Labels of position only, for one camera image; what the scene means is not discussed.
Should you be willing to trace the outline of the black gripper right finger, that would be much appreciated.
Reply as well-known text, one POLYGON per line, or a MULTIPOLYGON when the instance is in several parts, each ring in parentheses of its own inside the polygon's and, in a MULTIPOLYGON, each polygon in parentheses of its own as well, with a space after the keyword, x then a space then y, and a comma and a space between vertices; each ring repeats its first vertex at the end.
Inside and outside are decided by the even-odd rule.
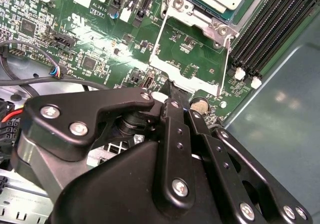
POLYGON ((174 89, 184 107, 193 150, 202 158, 224 224, 311 224, 303 205, 227 130, 209 129, 191 109, 187 93, 174 89))

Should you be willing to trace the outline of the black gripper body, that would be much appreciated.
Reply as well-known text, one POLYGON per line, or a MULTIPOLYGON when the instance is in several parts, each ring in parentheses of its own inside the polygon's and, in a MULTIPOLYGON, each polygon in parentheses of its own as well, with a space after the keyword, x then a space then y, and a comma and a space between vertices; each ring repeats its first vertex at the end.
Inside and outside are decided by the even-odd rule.
POLYGON ((159 144, 137 144, 69 183, 59 195, 51 224, 232 224, 234 217, 214 199, 203 163, 192 159, 195 204, 169 217, 152 199, 159 144))

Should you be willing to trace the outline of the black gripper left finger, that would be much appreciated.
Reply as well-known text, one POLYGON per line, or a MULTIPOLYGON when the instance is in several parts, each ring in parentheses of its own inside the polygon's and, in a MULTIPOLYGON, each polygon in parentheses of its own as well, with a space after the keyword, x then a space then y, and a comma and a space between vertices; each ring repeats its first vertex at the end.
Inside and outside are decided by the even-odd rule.
POLYGON ((158 143, 152 200, 162 211, 195 203, 191 138, 175 87, 160 100, 139 87, 34 97, 23 108, 19 174, 55 204, 73 180, 139 144, 158 143))

